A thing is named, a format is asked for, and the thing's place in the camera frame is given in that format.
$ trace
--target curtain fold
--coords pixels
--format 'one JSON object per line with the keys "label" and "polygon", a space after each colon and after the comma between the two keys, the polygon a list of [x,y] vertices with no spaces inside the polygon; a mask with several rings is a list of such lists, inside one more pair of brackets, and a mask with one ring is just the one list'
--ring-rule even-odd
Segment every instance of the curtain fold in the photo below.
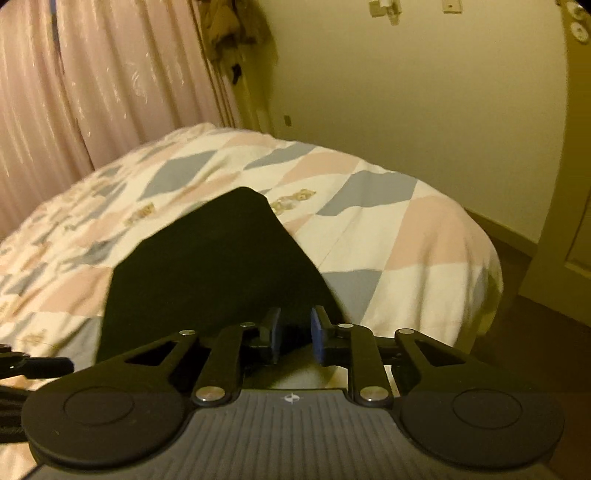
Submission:
{"label": "curtain fold", "polygon": [[69,107],[49,2],[0,10],[0,239],[92,171]]}
{"label": "curtain fold", "polygon": [[179,127],[240,127],[190,0],[11,0],[0,11],[0,239],[43,201]]}

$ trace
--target door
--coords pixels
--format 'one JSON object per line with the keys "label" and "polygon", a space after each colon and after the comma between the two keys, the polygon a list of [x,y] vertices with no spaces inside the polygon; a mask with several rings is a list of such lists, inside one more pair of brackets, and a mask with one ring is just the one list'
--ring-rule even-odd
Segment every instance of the door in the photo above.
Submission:
{"label": "door", "polygon": [[563,153],[538,251],[519,293],[591,326],[591,42],[584,38],[591,17],[562,3],[569,76]]}

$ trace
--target black cloth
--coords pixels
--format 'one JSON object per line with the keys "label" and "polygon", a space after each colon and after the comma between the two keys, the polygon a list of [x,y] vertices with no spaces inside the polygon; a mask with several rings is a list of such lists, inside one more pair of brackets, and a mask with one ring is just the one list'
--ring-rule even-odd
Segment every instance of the black cloth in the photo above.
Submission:
{"label": "black cloth", "polygon": [[310,309],[343,321],[324,278],[266,198],[226,193],[142,241],[114,270],[97,361],[184,329],[215,336],[282,308],[286,350],[310,342]]}

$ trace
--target bedspread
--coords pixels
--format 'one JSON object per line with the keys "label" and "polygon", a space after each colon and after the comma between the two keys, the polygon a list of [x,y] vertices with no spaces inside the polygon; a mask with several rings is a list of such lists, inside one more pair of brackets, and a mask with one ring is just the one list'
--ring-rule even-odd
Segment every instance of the bedspread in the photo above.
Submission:
{"label": "bedspread", "polygon": [[[498,257],[454,200],[358,157],[200,124],[94,172],[2,242],[0,343],[88,367],[113,268],[143,239],[239,186],[266,196],[350,321],[380,336],[411,327],[464,351],[489,327],[502,291]],[[0,450],[5,478],[31,467],[25,450]]]}

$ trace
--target white wall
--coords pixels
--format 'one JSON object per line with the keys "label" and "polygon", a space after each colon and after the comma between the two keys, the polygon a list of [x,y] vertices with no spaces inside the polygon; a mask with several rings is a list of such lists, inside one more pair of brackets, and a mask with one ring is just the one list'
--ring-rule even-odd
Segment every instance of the white wall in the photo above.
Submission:
{"label": "white wall", "polygon": [[[274,38],[255,58],[278,137],[416,176],[537,241],[566,113],[553,0],[258,0]],[[286,127],[283,115],[293,126]]]}

